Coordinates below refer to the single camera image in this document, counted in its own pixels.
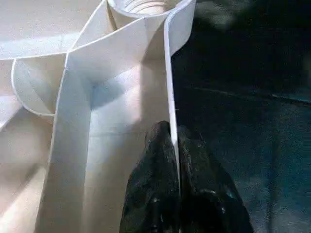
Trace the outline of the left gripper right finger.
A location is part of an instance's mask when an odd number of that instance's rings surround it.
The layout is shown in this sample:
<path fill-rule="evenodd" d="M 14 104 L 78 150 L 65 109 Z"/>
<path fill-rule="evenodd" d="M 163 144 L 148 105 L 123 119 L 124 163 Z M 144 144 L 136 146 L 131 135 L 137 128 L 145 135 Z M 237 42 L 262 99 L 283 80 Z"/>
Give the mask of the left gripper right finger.
<path fill-rule="evenodd" d="M 185 233 L 252 233 L 233 179 L 204 140 L 178 127 L 180 217 Z"/>

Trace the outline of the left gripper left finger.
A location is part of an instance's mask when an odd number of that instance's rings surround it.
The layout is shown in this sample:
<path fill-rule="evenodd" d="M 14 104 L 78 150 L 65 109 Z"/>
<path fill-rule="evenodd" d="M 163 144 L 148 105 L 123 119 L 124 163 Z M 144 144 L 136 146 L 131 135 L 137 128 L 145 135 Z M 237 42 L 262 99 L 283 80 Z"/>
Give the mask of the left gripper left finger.
<path fill-rule="evenodd" d="M 121 233 L 177 233 L 179 180 L 170 124 L 155 123 L 127 183 Z"/>

